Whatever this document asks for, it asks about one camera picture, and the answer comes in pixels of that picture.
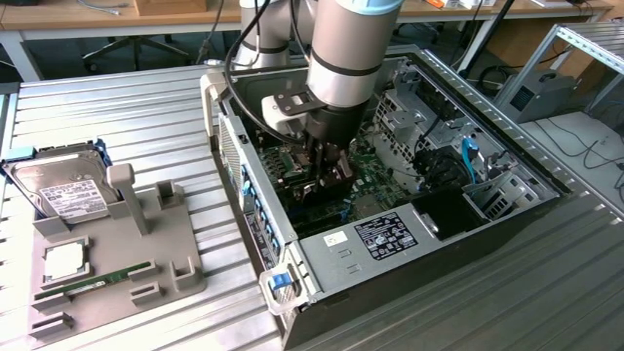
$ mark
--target green circuit board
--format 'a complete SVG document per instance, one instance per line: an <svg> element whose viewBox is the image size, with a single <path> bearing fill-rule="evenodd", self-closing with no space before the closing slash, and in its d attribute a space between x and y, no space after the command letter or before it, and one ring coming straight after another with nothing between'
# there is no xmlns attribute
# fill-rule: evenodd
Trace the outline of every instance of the green circuit board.
<svg viewBox="0 0 624 351"><path fill-rule="evenodd" d="M298 188L310 184L314 178L302 147L275 146L259 154L300 238L391 209L398 200L408 195L363 137L358 137L350 147L350 163L358 179L348 195L315 206L302 206L294 196Z"/></svg>

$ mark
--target psu label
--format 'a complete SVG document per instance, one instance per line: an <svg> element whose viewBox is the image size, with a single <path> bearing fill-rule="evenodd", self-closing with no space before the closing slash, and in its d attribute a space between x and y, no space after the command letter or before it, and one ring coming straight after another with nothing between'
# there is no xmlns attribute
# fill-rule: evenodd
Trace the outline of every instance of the psu label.
<svg viewBox="0 0 624 351"><path fill-rule="evenodd" d="M356 225L355 230L376 260L419 244L396 212Z"/></svg>

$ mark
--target hard drive label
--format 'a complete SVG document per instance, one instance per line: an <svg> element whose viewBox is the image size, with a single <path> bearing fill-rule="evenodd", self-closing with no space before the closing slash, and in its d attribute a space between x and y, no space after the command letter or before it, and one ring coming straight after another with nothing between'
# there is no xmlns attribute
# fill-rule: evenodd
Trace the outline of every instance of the hard drive label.
<svg viewBox="0 0 624 351"><path fill-rule="evenodd" d="M376 260L419 244L396 212L356 225L355 230Z"/></svg>
<svg viewBox="0 0 624 351"><path fill-rule="evenodd" d="M40 190L62 219L70 219L107 209L107 202L94 180L79 181Z"/></svg>

